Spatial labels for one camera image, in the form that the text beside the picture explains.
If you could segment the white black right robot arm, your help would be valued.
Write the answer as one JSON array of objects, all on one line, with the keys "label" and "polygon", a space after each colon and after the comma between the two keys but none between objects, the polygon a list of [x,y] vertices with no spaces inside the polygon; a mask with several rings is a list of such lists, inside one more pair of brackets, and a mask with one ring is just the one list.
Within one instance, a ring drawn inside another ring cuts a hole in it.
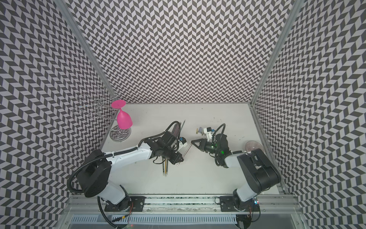
[{"label": "white black right robot arm", "polygon": [[281,182],[281,175],[263,150],[257,148],[250,152],[231,151],[226,124],[215,131],[207,131],[206,138],[192,140],[191,145],[214,158],[216,166],[225,169],[240,168],[245,177],[242,187],[233,191],[232,205],[235,210],[253,210],[254,198]]}]

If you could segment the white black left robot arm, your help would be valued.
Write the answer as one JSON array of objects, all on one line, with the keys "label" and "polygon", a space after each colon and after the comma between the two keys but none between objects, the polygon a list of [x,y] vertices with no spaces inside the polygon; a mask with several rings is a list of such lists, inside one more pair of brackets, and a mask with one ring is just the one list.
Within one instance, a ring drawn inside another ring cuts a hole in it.
[{"label": "white black left robot arm", "polygon": [[173,165],[183,162],[179,150],[186,146],[186,139],[180,133],[181,123],[173,121],[162,133],[142,139],[136,147],[107,153],[95,150],[70,175],[67,189],[87,198],[102,198],[114,205],[126,202],[128,193],[122,185],[111,181],[110,175],[133,163],[159,157]]}]

